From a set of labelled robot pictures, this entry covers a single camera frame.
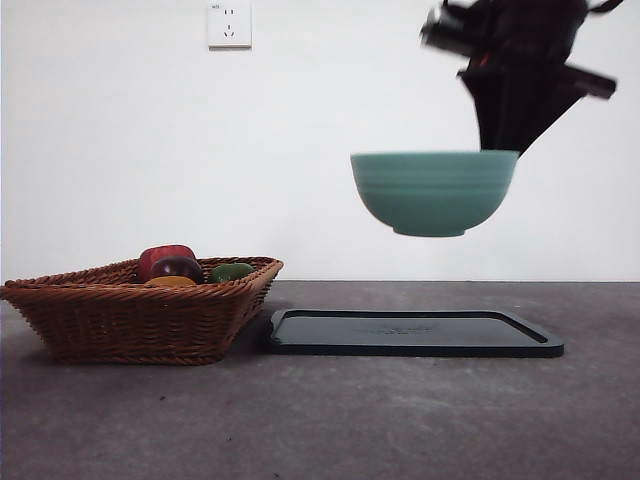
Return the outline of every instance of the concrete surface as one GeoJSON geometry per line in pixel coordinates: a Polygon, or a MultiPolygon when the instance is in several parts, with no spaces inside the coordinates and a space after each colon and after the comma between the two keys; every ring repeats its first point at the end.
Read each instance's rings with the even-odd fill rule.
{"type": "Polygon", "coordinates": [[[217,364],[52,363],[2,316],[6,480],[640,478],[640,284],[276,282],[217,364]],[[553,359],[268,355],[276,309],[502,309],[553,359]]]}

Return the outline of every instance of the green bowl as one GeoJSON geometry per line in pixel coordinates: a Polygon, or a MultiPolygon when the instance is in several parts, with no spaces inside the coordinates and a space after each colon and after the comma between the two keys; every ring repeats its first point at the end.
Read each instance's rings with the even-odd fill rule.
{"type": "Polygon", "coordinates": [[[355,153],[351,166],[367,209],[396,233],[456,237],[502,203],[519,152],[355,153]]]}

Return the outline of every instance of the electrical socket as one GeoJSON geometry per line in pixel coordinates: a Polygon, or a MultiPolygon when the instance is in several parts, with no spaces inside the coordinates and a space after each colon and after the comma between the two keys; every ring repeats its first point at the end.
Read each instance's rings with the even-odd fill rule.
{"type": "Polygon", "coordinates": [[[221,0],[209,5],[207,17],[209,50],[251,48],[251,2],[221,0]]]}

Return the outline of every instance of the apple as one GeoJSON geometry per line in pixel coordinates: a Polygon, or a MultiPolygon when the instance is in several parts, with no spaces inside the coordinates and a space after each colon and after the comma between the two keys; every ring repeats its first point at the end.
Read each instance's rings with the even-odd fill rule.
{"type": "Polygon", "coordinates": [[[173,255],[163,257],[151,266],[151,278],[188,277],[196,283],[204,281],[200,264],[191,257],[173,255]]]}
{"type": "Polygon", "coordinates": [[[162,245],[146,249],[140,254],[138,259],[138,281],[144,283],[151,280],[151,267],[154,263],[164,257],[183,256],[196,259],[196,256],[189,247],[184,245],[162,245]]]}

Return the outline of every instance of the wicker basket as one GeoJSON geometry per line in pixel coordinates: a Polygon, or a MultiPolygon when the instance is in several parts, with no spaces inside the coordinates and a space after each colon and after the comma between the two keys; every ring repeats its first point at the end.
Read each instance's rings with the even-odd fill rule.
{"type": "Polygon", "coordinates": [[[248,276],[220,284],[145,286],[137,260],[80,272],[8,281],[8,300],[63,363],[202,365],[221,360],[262,308],[283,263],[267,257],[199,259],[205,277],[221,263],[245,262],[248,276]]]}

